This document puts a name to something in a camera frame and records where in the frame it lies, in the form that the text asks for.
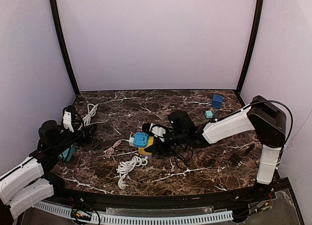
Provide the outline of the blue adapter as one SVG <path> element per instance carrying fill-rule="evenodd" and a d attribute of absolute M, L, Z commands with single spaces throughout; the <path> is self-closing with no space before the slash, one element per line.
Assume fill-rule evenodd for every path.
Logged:
<path fill-rule="evenodd" d="M 148 144 L 149 135 L 144 132 L 137 132 L 134 136 L 133 144 L 138 148 L 145 148 Z"/>

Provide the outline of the yellow cube socket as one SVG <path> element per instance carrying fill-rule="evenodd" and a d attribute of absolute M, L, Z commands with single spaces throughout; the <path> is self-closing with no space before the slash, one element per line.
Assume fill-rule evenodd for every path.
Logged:
<path fill-rule="evenodd" d="M 149 136 L 147 145 L 145 147 L 143 147 L 143 148 L 138 148 L 138 153 L 140 155 L 144 155 L 144 156 L 151 156 L 152 153 L 151 152 L 147 152 L 145 149 L 148 148 L 149 146 L 153 145 L 153 143 L 154 143 L 154 137 Z"/>

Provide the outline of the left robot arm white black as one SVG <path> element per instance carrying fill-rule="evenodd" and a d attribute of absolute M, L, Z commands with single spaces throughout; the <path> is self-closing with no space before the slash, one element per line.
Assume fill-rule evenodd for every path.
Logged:
<path fill-rule="evenodd" d="M 93 113 L 81 117 L 72 105 L 63 109 L 61 124 L 45 121 L 39 128 L 37 149 L 0 178 L 0 222 L 11 225 L 24 211 L 52 196 L 65 194 L 65 181 L 52 173 L 66 162 L 75 146 L 92 142 L 97 124 Z"/>

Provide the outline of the white charger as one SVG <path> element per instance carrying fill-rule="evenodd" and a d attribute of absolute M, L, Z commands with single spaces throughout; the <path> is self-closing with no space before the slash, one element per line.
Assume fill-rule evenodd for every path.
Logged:
<path fill-rule="evenodd" d="M 130 136 L 129 137 L 129 145 L 131 146 L 131 147 L 134 147 L 135 145 L 134 145 L 134 138 L 132 137 L 132 136 Z"/>

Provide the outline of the dark blue cube socket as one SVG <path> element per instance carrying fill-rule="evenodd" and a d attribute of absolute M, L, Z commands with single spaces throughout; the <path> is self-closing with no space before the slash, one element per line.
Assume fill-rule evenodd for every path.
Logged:
<path fill-rule="evenodd" d="M 223 103 L 223 96 L 214 94 L 212 98 L 212 107 L 221 109 Z"/>

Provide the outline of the purple power strip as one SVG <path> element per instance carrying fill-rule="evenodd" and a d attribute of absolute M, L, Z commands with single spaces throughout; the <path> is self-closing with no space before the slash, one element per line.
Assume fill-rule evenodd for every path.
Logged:
<path fill-rule="evenodd" d="M 152 155 L 146 155 L 146 154 L 141 154 L 140 157 L 145 158 L 145 159 L 149 159 L 149 160 L 153 158 Z"/>

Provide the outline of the teal power strip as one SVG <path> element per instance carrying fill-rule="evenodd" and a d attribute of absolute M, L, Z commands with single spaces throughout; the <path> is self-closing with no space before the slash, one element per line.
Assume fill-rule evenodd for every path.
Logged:
<path fill-rule="evenodd" d="M 64 152 L 59 155 L 59 158 L 63 162 L 69 162 L 74 154 L 76 149 L 76 143 L 73 143 L 69 148 L 67 148 Z"/>

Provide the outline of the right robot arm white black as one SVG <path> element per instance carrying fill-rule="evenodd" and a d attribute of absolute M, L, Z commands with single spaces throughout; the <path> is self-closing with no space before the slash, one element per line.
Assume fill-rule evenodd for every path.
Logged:
<path fill-rule="evenodd" d="M 176 110 L 168 116 L 171 127 L 154 123 L 142 125 L 142 131 L 155 138 L 146 150 L 164 155 L 174 153 L 175 146 L 204 148 L 228 137 L 255 131 L 262 145 L 256 184 L 269 185 L 292 133 L 292 129 L 286 128 L 287 118 L 279 109 L 280 104 L 258 95 L 240 110 L 220 119 L 210 119 L 199 126 L 194 124 L 187 112 Z"/>

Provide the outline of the black plug adapter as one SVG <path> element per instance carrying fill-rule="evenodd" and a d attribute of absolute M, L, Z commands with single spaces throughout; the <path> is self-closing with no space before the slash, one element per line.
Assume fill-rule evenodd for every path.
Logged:
<path fill-rule="evenodd" d="M 236 153 L 230 156 L 229 161 L 232 162 L 237 168 L 242 166 L 241 157 Z"/>

